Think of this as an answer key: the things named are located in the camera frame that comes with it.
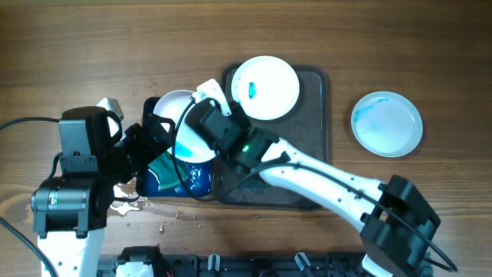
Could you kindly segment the white plate top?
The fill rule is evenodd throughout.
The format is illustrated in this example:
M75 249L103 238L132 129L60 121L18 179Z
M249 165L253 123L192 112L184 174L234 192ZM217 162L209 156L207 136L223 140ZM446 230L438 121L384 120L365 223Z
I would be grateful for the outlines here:
M274 56L257 56L242 63L231 80L231 95L247 116L270 121L293 109L300 95L294 69Z

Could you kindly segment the grey white plate bottom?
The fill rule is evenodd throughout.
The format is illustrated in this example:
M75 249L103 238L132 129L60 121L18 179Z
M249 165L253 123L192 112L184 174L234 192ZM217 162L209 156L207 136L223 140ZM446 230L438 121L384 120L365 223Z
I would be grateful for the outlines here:
M369 152L397 158L415 150L424 136L424 123L415 105L395 92L372 92L351 113L351 130Z

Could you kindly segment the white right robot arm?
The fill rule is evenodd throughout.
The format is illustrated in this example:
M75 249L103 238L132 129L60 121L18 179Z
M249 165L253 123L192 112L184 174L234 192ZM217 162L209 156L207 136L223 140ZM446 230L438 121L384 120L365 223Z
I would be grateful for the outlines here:
M223 115L215 100L195 104L185 123L235 172L240 183L259 177L331 210L360 234L364 269L375 276L417 276L440 218L409 180L389 182L343 172L254 127L234 103Z

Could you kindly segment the pinkish white plate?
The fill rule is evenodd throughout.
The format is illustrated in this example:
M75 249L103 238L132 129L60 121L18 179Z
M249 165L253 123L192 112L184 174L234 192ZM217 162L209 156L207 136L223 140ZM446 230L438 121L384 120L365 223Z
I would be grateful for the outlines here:
M153 113L162 118L170 118L175 124L178 124L182 112L191 103L192 93L193 91L189 90L176 90L163 95L157 101ZM184 162L203 163L211 161L215 157L215 153L182 120L178 128L175 156Z

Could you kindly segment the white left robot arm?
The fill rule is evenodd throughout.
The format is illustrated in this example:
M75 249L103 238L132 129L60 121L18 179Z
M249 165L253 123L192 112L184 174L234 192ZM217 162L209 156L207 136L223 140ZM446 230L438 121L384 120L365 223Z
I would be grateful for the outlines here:
M61 153L50 175L33 193L34 231L42 252L44 276L95 276L114 186L130 182L173 146L175 123L150 113L110 133L108 120L119 117L98 106L63 112Z

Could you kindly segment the green scrubbing sponge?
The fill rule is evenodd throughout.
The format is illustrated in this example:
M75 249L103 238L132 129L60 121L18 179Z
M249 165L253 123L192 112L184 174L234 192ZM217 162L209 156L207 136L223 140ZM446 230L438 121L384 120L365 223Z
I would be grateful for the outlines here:
M176 189L181 182L179 181L171 155L168 152L160 155L148 165L150 173L157 181L159 192Z

